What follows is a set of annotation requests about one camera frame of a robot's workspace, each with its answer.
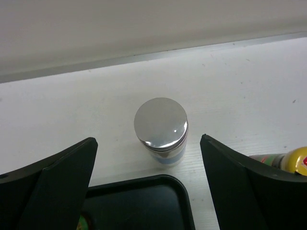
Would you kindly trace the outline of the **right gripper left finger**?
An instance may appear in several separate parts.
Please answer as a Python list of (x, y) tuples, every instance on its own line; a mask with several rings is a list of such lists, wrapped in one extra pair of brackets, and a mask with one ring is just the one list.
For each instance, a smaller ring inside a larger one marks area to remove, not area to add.
[(74, 230), (92, 176), (98, 143), (73, 146), (0, 176), (2, 230)]

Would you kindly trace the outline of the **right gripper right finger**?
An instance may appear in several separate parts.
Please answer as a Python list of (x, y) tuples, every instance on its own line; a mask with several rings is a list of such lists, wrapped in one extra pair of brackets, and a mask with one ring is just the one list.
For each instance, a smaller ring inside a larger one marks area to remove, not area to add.
[(307, 228), (305, 175), (266, 165), (206, 134), (200, 147), (220, 229)]

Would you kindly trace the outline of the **yellow-cap sauce bottle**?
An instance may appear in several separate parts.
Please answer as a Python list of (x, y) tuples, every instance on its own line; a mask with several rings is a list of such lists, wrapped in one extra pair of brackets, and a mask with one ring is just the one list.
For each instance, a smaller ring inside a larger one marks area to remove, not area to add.
[(93, 225), (91, 218), (86, 213), (81, 213), (77, 224), (77, 230), (92, 230)]
[(288, 173), (307, 175), (306, 147), (300, 147), (283, 154), (251, 155), (250, 158)]

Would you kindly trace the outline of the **blue-label pepper jar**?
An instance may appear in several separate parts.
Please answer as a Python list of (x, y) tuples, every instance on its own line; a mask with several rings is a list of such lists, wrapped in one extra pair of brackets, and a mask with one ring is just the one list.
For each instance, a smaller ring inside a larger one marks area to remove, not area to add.
[(135, 114), (134, 130), (158, 163), (174, 166), (182, 160), (189, 123), (186, 111), (175, 100), (158, 97), (146, 101)]

